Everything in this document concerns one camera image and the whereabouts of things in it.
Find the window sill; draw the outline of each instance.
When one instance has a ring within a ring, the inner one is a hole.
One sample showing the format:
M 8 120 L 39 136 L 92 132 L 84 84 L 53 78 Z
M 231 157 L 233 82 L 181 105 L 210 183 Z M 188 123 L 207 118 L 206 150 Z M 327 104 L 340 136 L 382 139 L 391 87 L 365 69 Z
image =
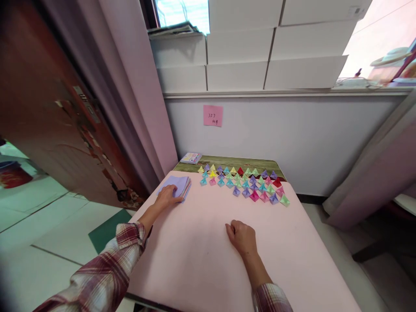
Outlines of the window sill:
M 274 97 L 320 97 L 320 96 L 400 96 L 408 95 L 413 88 L 332 88 L 332 89 L 299 89 L 280 91 L 234 91 L 234 92 L 200 92 L 200 93 L 164 93 L 165 99 L 182 98 L 274 98 Z

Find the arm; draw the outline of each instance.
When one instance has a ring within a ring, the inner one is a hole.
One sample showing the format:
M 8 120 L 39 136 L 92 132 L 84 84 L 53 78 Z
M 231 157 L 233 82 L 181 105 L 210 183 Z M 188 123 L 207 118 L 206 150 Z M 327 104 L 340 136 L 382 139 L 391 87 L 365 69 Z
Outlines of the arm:
M 174 185 L 164 187 L 155 203 L 135 223 L 117 225 L 116 237 L 105 249 L 71 276 L 70 286 L 35 311 L 115 311 L 127 292 L 130 274 L 145 249 L 146 234 L 160 213 L 181 202 L 172 196 Z
M 240 254 L 251 288 L 254 292 L 254 306 L 260 312 L 291 312 L 292 307 L 285 293 L 273 284 L 257 252 L 256 232 L 241 221 L 233 220 L 225 225 L 228 237 Z

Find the green mat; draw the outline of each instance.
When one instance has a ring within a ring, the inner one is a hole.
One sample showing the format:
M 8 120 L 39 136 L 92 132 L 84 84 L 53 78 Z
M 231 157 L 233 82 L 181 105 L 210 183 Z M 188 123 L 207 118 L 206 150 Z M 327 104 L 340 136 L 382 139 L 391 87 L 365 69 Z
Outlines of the green mat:
M 105 245 L 116 236 L 117 224 L 127 223 L 131 219 L 131 215 L 123 210 L 120 210 L 103 224 L 93 229 L 89 234 L 89 238 L 94 245 L 95 250 L 99 254 L 105 248 Z

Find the hand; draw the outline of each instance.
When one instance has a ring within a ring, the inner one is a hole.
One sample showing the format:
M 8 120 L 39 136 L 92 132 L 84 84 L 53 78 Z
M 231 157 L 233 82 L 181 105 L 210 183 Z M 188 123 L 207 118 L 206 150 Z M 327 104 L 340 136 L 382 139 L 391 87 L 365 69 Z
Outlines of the hand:
M 243 259 L 257 255 L 256 231 L 252 227 L 236 220 L 231 221 L 231 225 L 226 224 L 225 227 L 230 242 Z
M 162 188 L 159 195 L 157 195 L 154 205 L 162 211 L 172 204 L 182 202 L 183 197 L 173 197 L 173 191 L 175 190 L 177 190 L 175 185 L 168 185 Z

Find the pink sticky note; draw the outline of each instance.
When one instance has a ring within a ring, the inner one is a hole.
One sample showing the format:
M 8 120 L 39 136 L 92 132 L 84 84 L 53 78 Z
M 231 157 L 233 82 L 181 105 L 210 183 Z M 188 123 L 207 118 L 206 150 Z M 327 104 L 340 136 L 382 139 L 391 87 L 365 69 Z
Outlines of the pink sticky note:
M 222 112 L 222 106 L 204 105 L 204 125 L 221 127 Z

